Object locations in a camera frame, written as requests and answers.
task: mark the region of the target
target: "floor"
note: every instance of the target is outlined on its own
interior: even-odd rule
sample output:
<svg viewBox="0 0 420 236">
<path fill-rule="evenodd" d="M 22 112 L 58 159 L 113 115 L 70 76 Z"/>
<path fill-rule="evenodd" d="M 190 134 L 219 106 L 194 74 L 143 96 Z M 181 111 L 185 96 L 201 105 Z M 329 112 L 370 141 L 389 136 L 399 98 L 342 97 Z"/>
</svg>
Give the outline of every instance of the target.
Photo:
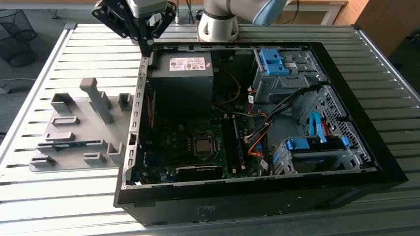
<svg viewBox="0 0 420 236">
<path fill-rule="evenodd" d="M 29 43 L 37 55 L 37 60 L 34 63 L 21 68 L 9 67 L 7 64 L 0 60 L 0 81 L 10 78 L 35 79 L 65 24 L 98 23 L 90 16 L 87 10 L 59 10 L 59 19 L 50 19 L 47 10 L 25 10 L 25 14 L 37 32 L 37 37 Z M 401 74 L 413 85 L 414 89 L 420 91 L 420 43 L 411 44 L 409 40 L 403 41 L 390 57 L 390 62 L 401 65 Z M 10 87 L 10 93 L 0 95 L 0 133 L 6 132 L 13 122 L 33 81 L 6 81 L 6 84 Z"/>
</svg>

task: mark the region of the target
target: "metal slatted table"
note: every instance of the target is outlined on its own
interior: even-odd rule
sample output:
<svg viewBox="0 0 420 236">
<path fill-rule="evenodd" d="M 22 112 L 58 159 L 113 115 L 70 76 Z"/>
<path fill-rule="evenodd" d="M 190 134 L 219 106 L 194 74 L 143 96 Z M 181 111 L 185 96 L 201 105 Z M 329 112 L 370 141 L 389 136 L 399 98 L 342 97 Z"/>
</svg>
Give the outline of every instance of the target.
<svg viewBox="0 0 420 236">
<path fill-rule="evenodd" d="M 193 26 L 169 27 L 159 39 L 194 40 Z M 107 96 L 134 91 L 138 47 L 103 25 L 67 25 L 0 147 L 0 235 L 420 234 L 420 99 L 362 31 L 241 26 L 241 40 L 323 43 L 409 182 L 334 210 L 143 228 L 111 206 L 117 169 L 29 172 L 53 94 L 85 96 L 81 77 L 95 77 Z"/>
</svg>

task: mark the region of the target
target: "wooden cabinet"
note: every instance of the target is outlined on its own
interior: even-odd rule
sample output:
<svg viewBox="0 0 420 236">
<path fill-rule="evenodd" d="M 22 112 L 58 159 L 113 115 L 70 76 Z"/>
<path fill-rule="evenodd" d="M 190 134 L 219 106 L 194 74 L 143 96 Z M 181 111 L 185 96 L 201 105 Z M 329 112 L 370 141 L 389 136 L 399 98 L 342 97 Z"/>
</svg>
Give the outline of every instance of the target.
<svg viewBox="0 0 420 236">
<path fill-rule="evenodd" d="M 349 0 L 335 25 L 359 25 L 381 52 L 389 56 L 420 24 L 418 0 Z"/>
</svg>

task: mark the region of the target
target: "orange wire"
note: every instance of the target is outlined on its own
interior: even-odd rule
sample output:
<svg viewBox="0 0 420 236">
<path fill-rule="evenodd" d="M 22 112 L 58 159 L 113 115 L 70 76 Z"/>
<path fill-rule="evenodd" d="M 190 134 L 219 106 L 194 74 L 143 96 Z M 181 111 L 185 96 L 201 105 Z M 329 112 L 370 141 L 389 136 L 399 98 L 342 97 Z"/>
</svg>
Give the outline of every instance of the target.
<svg viewBox="0 0 420 236">
<path fill-rule="evenodd" d="M 251 147 L 247 150 L 247 154 L 251 153 L 251 149 L 254 148 L 255 144 L 259 142 L 259 140 L 262 139 L 263 135 L 266 134 L 266 131 L 259 135 L 258 139 L 255 140 L 255 142 L 253 143 Z"/>
<path fill-rule="evenodd" d="M 257 152 L 249 152 L 247 155 L 263 157 L 262 154 Z"/>
<path fill-rule="evenodd" d="M 247 114 L 255 116 L 257 113 L 251 113 L 251 112 L 250 112 L 250 107 L 251 107 L 251 104 L 249 104 L 249 106 L 247 106 Z M 261 116 L 262 116 L 262 117 L 266 117 L 266 113 L 261 112 Z"/>
</svg>

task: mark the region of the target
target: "blue plastic clip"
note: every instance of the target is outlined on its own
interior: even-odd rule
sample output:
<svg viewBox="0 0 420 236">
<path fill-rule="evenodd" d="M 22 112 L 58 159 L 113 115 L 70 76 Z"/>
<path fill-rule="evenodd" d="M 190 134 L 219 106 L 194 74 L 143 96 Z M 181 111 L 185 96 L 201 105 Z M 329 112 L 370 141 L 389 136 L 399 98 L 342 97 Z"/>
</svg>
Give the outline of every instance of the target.
<svg viewBox="0 0 420 236">
<path fill-rule="evenodd" d="M 273 158 L 273 163 L 275 163 L 277 159 L 279 158 L 279 153 L 275 154 L 274 158 Z"/>
<path fill-rule="evenodd" d="M 317 135 L 321 139 L 321 143 L 326 142 L 322 125 L 321 125 L 321 115 L 318 112 L 311 112 L 309 117 L 309 135 Z"/>
<path fill-rule="evenodd" d="M 343 146 L 347 148 L 349 147 L 349 140 L 345 136 L 341 137 L 341 141 L 342 141 Z"/>
<path fill-rule="evenodd" d="M 290 142 L 291 142 L 294 150 L 309 149 L 309 143 L 307 143 L 307 140 L 305 138 L 290 139 Z"/>
<path fill-rule="evenodd" d="M 286 147 L 287 147 L 287 150 L 293 150 L 293 144 L 290 143 L 289 140 L 286 140 Z"/>
<path fill-rule="evenodd" d="M 277 49 L 261 49 L 261 61 L 266 68 L 267 75 L 287 75 L 289 70 L 282 64 L 282 57 Z"/>
</svg>

